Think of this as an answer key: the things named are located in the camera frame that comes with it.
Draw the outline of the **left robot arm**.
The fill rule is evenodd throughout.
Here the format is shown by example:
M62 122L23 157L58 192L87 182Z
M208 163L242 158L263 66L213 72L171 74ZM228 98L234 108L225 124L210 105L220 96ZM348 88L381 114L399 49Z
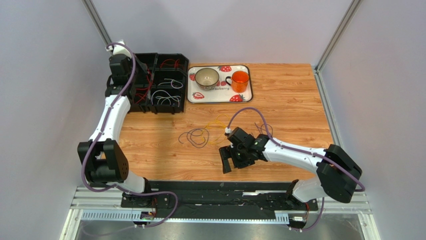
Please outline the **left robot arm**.
M115 53L109 58L109 67L111 74L99 123L89 140L77 146L80 174L84 186L90 191L118 188L128 194L140 195L146 190L147 181L130 170L119 146L121 129L136 92L134 82L139 73L138 62L132 53Z

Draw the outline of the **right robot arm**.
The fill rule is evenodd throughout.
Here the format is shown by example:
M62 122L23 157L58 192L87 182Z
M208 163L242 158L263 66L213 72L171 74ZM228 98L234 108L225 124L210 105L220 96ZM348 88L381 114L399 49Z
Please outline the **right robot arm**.
M304 169L315 174L308 180L294 180L287 190L290 199L305 203L313 199L330 197L348 204L358 191L362 169L339 145L328 148L312 148L280 141L268 134L254 137L243 129L226 129L230 142L221 147L219 154L223 173L231 168L242 169L261 160L279 162Z

